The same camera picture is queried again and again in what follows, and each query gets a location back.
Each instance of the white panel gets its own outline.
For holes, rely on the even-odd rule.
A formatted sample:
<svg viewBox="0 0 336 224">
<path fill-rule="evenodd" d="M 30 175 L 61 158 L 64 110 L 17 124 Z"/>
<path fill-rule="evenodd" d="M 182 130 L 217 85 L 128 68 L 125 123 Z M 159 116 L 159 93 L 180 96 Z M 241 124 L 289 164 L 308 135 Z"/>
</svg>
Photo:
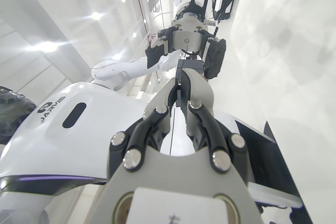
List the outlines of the white panel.
<svg viewBox="0 0 336 224">
<path fill-rule="evenodd" d="M 64 78 L 65 77 L 54 66 L 50 66 L 22 88 L 20 93 L 39 105 Z"/>
<path fill-rule="evenodd" d="M 50 63 L 44 57 L 40 57 L 27 65 L 23 65 L 18 72 L 4 80 L 3 85 L 13 91 L 18 91 L 49 66 Z"/>
<path fill-rule="evenodd" d="M 42 57 L 42 54 L 36 51 L 24 51 L 11 58 L 5 63 L 0 64 L 0 83 L 15 75 L 22 67 L 28 65 L 35 59 Z"/>
<path fill-rule="evenodd" d="M 240 0 L 231 33 L 313 223 L 335 222 L 335 8 L 336 0 Z"/>
<path fill-rule="evenodd" d="M 0 21 L 0 38 L 14 31 L 11 26 L 7 25 L 1 19 Z"/>
<path fill-rule="evenodd" d="M 0 38 L 0 64 L 18 55 L 30 45 L 17 32 L 12 32 Z"/>
</svg>

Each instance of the white robotic arm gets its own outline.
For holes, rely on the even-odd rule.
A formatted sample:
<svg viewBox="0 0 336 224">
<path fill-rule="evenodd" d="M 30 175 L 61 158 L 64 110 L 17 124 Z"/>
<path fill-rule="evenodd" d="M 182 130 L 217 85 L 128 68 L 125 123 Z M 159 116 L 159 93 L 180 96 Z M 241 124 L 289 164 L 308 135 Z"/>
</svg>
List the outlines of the white robotic arm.
<svg viewBox="0 0 336 224">
<path fill-rule="evenodd" d="M 91 75 L 94 81 L 91 83 L 105 86 L 114 91 L 123 88 L 127 82 L 137 77 L 151 74 L 155 71 L 168 71 L 176 67 L 181 51 L 173 51 L 167 56 L 162 56 L 158 63 L 147 68 L 147 57 L 141 57 L 132 61 L 118 62 L 107 60 L 92 68 Z"/>
</svg>

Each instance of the screw head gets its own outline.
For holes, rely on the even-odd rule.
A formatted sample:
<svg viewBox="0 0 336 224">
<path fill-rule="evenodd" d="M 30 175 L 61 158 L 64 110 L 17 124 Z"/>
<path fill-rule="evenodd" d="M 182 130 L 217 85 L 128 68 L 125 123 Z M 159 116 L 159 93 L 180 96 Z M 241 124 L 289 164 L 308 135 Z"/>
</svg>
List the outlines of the screw head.
<svg viewBox="0 0 336 224">
<path fill-rule="evenodd" d="M 223 150 L 217 150 L 212 153 L 212 161 L 221 171 L 228 171 L 231 167 L 231 159 L 228 153 Z"/>
<path fill-rule="evenodd" d="M 193 109 L 193 110 L 198 110 L 200 109 L 202 106 L 202 103 L 200 101 L 196 101 L 196 100 L 192 100 L 190 101 L 190 107 Z"/>
<path fill-rule="evenodd" d="M 138 149 L 128 150 L 123 159 L 124 167 L 128 170 L 136 168 L 141 161 L 141 152 Z"/>
<path fill-rule="evenodd" d="M 126 135 L 124 132 L 118 132 L 115 135 L 113 135 L 111 144 L 113 146 L 119 146 L 120 144 L 124 142 L 125 138 L 126 138 Z"/>
<path fill-rule="evenodd" d="M 237 148 L 243 148 L 245 146 L 245 140 L 243 137 L 239 134 L 233 134 L 231 135 L 231 140 L 234 146 Z"/>
<path fill-rule="evenodd" d="M 155 110 L 159 114 L 164 114 L 167 111 L 167 106 L 166 105 L 159 105 L 155 108 Z"/>
</svg>

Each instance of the humanoid robot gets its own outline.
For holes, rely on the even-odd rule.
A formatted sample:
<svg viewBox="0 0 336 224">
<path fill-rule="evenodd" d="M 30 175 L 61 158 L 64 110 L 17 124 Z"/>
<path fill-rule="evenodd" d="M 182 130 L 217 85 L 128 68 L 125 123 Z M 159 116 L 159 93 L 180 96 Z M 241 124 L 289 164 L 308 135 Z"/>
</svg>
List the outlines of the humanoid robot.
<svg viewBox="0 0 336 224">
<path fill-rule="evenodd" d="M 294 224 L 311 223 L 276 141 L 214 111 L 211 87 L 197 72 L 183 69 L 180 82 L 170 80 L 148 104 L 115 92 L 174 67 L 178 50 L 199 55 L 205 78 L 216 77 L 226 46 L 207 31 L 207 1 L 177 5 L 146 58 L 98 64 L 94 82 L 53 94 L 21 123 L 0 158 L 0 223 L 48 223 L 44 209 L 54 196 L 85 184 L 107 184 L 92 224 L 259 224 L 265 206 L 291 207 Z M 177 90 L 195 149 L 185 157 L 160 153 Z"/>
</svg>

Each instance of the recessed light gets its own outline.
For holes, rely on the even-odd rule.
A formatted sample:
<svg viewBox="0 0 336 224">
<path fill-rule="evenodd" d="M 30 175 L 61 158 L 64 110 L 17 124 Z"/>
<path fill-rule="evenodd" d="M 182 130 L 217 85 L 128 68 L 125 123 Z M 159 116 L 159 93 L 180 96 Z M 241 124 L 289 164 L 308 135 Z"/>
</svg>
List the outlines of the recessed light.
<svg viewBox="0 0 336 224">
<path fill-rule="evenodd" d="M 121 59 L 121 54 L 114 55 L 114 56 L 112 57 L 112 59 L 114 59 L 114 60 L 119 60 L 119 59 Z"/>
<path fill-rule="evenodd" d="M 57 44 L 54 42 L 49 42 L 49 41 L 42 42 L 33 47 L 33 50 L 35 51 L 44 51 L 46 53 L 55 51 L 56 49 L 57 49 Z"/>
<path fill-rule="evenodd" d="M 98 12 L 94 12 L 92 13 L 91 18 L 98 21 L 101 18 L 101 15 Z"/>
</svg>

